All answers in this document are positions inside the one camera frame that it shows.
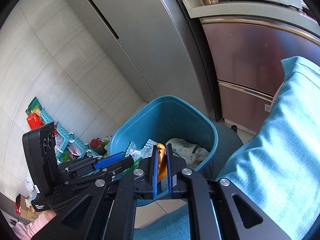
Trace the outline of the pink sleeve forearm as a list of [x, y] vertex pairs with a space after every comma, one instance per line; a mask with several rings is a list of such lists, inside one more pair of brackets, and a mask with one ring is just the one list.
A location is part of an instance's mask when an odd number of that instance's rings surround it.
[[24, 225], [21, 222], [17, 222], [16, 225], [11, 229], [18, 237], [18, 239], [31, 239], [55, 216], [56, 213], [53, 210], [43, 211], [33, 222], [29, 223], [28, 225]]

